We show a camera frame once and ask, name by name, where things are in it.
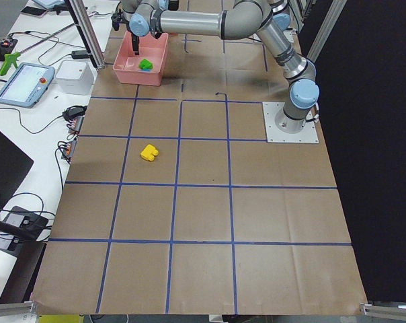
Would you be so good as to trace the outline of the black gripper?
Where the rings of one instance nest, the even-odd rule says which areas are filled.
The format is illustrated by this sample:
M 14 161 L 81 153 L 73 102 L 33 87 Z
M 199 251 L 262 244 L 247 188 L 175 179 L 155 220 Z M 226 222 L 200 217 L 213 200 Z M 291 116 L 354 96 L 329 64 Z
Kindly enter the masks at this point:
M 124 12 L 121 9 L 117 9 L 111 16 L 112 21 L 112 28 L 114 31 L 118 31 L 120 29 L 120 25 L 124 24 L 125 26 L 128 25 L 128 20 L 126 19 Z M 135 34 L 131 33 L 132 37 L 132 50 L 135 55 L 137 55 L 137 51 L 139 51 L 139 43 L 140 38 Z

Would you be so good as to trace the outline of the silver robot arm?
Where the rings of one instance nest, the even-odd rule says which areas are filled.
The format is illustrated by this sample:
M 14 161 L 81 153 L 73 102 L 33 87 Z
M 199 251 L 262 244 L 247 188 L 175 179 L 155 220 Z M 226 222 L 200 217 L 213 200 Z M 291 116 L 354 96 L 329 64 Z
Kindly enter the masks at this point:
M 158 39 L 162 34 L 216 36 L 221 40 L 241 40 L 257 36 L 283 70 L 289 97 L 275 117 L 283 132 L 302 131 L 307 117 L 317 106 L 320 90 L 317 70 L 308 58 L 298 54 L 284 34 L 284 26 L 268 1 L 235 1 L 233 7 L 219 13 L 179 10 L 178 1 L 122 1 L 111 16 L 112 27 L 125 25 L 132 35 L 134 52 L 139 40 L 147 35 Z

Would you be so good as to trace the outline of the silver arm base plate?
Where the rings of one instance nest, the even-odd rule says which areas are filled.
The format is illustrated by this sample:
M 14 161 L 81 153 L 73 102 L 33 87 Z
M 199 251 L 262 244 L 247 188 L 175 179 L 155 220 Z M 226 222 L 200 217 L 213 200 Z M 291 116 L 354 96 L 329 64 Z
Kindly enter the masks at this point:
M 268 143 L 318 144 L 319 138 L 311 112 L 303 120 L 292 120 L 284 113 L 284 102 L 262 102 Z

